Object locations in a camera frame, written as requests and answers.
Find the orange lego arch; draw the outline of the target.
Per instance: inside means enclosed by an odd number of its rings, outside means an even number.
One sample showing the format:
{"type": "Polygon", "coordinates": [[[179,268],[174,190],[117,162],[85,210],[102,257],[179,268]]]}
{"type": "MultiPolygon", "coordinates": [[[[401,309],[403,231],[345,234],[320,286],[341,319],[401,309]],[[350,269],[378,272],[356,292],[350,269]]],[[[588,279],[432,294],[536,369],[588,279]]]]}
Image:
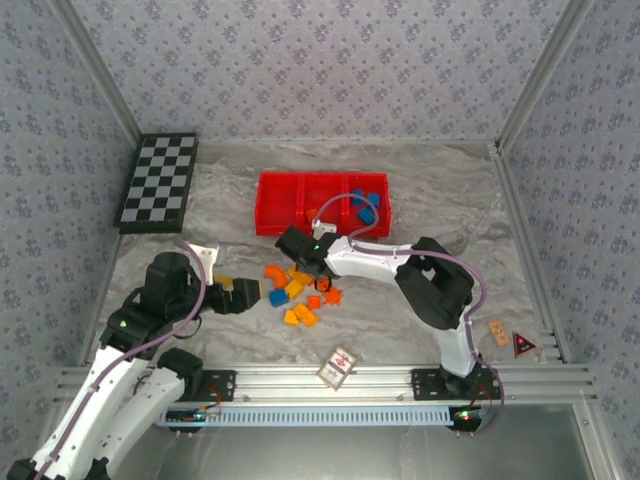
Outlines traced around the orange lego arch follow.
{"type": "Polygon", "coordinates": [[[289,283],[286,271],[274,264],[265,266],[263,276],[273,282],[275,289],[284,289],[289,283]]]}

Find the red three-compartment bin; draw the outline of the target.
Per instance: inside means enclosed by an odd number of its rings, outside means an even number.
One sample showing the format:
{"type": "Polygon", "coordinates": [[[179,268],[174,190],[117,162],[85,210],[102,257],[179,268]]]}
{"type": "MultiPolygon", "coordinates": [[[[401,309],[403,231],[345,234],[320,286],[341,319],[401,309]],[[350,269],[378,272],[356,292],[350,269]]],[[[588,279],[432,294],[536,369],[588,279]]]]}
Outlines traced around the red three-compartment bin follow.
{"type": "Polygon", "coordinates": [[[388,176],[379,172],[262,172],[259,177],[254,207],[255,231],[262,236],[278,236],[295,226],[311,231],[305,212],[320,208],[331,198],[362,189],[378,194],[378,224],[366,235],[384,238],[390,235],[392,207],[388,176]]]}

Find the playing card box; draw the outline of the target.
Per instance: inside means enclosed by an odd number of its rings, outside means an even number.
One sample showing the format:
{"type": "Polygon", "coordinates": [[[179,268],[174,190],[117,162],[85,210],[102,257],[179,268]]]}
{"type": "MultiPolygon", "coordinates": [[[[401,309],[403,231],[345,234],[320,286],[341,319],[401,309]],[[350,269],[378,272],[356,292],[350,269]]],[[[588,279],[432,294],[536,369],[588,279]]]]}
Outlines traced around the playing card box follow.
{"type": "Polygon", "coordinates": [[[358,363],[358,358],[342,346],[334,348],[316,376],[326,386],[337,391],[358,363]]]}

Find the black grey checkerboard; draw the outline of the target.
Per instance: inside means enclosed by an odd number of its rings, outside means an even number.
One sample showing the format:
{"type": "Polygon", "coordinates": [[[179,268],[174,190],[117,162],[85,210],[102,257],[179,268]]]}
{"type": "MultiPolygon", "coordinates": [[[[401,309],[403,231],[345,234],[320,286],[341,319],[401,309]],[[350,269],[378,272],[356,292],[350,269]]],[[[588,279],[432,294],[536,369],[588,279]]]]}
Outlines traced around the black grey checkerboard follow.
{"type": "Polygon", "coordinates": [[[143,134],[114,225],[122,235],[182,231],[198,150],[195,132],[143,134]]]}

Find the left circuit board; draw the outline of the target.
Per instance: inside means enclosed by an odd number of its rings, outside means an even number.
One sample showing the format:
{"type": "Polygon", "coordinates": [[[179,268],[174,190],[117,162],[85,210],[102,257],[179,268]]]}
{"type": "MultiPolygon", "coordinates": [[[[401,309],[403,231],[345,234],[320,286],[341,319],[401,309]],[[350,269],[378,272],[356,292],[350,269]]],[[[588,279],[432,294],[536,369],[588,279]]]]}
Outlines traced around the left circuit board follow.
{"type": "Polygon", "coordinates": [[[207,423],[218,418],[219,410],[208,408],[177,408],[169,409],[164,416],[168,423],[207,423]]]}

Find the circuit board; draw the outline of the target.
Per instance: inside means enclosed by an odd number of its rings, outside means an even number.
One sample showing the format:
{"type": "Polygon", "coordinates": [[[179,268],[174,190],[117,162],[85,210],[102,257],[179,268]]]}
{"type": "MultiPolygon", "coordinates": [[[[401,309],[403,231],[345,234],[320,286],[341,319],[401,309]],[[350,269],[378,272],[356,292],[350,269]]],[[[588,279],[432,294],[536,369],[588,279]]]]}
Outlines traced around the circuit board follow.
{"type": "Polygon", "coordinates": [[[177,408],[169,409],[164,416],[168,423],[207,423],[218,418],[219,410],[208,408],[177,408]]]}
{"type": "Polygon", "coordinates": [[[454,423],[481,422],[487,416],[487,412],[478,406],[451,407],[449,413],[454,423]]]}

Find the right circuit board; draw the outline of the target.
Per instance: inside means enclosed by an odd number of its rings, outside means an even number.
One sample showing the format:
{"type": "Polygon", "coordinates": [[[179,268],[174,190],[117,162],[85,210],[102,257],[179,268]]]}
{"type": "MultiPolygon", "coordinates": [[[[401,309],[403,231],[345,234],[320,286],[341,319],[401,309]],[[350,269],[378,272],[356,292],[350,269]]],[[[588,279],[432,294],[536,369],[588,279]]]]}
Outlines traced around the right circuit board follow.
{"type": "Polygon", "coordinates": [[[487,416],[487,412],[478,406],[451,407],[449,413],[454,423],[481,422],[487,416]]]}

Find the red triangle sign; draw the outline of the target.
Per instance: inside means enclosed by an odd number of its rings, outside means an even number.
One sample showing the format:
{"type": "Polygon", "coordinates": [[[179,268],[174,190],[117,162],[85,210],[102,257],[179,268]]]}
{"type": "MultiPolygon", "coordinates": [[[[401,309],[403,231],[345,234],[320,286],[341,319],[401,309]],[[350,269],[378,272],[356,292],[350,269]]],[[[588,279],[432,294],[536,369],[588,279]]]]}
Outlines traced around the red triangle sign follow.
{"type": "Polygon", "coordinates": [[[515,358],[519,358],[538,349],[538,345],[536,343],[530,341],[525,336],[516,331],[514,331],[512,334],[512,342],[515,358]]]}

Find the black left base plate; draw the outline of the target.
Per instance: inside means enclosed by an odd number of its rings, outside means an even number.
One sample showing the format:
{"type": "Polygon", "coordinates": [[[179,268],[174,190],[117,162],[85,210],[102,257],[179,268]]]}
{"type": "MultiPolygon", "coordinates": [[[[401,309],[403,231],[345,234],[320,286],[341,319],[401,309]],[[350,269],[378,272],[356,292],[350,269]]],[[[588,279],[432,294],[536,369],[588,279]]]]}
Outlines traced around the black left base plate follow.
{"type": "Polygon", "coordinates": [[[189,375],[178,402],[231,402],[234,400],[237,371],[214,369],[189,375]]]}

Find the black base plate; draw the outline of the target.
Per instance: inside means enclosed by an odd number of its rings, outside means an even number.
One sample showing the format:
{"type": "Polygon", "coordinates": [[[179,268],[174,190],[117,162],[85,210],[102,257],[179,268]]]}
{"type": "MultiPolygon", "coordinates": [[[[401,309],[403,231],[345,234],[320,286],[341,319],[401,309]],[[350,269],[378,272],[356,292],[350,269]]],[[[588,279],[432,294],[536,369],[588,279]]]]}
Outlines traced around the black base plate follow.
{"type": "Polygon", "coordinates": [[[456,376],[443,368],[416,368],[411,371],[411,387],[416,401],[471,401],[476,394],[487,400],[502,397],[494,375],[480,365],[466,377],[456,376]]]}
{"type": "Polygon", "coordinates": [[[178,402],[231,402],[234,400],[237,371],[214,369],[189,375],[178,402]]]}

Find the aluminium front rail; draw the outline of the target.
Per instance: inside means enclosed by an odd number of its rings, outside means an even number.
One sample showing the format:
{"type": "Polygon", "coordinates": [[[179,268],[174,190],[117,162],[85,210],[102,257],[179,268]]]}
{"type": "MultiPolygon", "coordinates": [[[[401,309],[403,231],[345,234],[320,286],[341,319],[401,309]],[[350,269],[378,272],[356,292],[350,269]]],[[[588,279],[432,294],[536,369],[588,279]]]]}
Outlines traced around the aluminium front rail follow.
{"type": "MultiPolygon", "coordinates": [[[[237,372],[233,407],[413,404],[410,366],[357,366],[333,390],[317,365],[248,364],[237,372]]],[[[555,405],[597,399],[588,368],[577,364],[498,365],[505,403],[555,405]]]]}

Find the aluminium back rail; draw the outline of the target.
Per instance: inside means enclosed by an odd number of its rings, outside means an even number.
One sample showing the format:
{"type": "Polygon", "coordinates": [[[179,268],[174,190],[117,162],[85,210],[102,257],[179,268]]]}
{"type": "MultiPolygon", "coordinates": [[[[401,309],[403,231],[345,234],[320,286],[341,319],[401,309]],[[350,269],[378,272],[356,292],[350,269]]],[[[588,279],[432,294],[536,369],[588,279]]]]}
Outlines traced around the aluminium back rail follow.
{"type": "Polygon", "coordinates": [[[409,145],[409,144],[426,144],[426,145],[443,145],[443,146],[455,146],[455,147],[467,147],[477,145],[492,145],[495,146],[496,139],[493,138],[479,138],[479,139],[378,139],[378,138],[365,138],[365,139],[249,139],[249,140],[219,140],[214,141],[206,139],[202,141],[202,144],[207,147],[217,146],[304,146],[304,145],[409,145]]]}

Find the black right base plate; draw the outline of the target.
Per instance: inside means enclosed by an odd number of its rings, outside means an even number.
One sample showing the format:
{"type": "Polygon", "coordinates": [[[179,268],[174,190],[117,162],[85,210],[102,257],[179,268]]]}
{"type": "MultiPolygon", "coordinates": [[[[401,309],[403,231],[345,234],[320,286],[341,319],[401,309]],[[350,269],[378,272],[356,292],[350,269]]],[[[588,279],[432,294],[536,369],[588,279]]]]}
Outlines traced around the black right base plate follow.
{"type": "Polygon", "coordinates": [[[466,377],[456,376],[443,368],[416,368],[411,371],[411,387],[416,401],[471,401],[476,394],[487,400],[502,397],[494,375],[480,365],[466,377]]]}

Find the aluminium corner post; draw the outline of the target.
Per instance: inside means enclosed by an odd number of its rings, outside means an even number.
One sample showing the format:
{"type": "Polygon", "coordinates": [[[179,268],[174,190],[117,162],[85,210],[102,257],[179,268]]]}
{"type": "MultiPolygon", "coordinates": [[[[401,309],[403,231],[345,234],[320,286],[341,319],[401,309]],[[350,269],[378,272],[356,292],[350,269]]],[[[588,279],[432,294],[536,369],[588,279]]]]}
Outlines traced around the aluminium corner post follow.
{"type": "Polygon", "coordinates": [[[81,57],[95,85],[114,114],[125,137],[136,146],[141,135],[137,121],[115,78],[102,58],[89,30],[71,0],[47,0],[54,14],[61,22],[70,42],[81,57]]]}
{"type": "Polygon", "coordinates": [[[514,144],[594,3],[595,0],[567,0],[496,137],[499,154],[504,155],[514,144]]]}

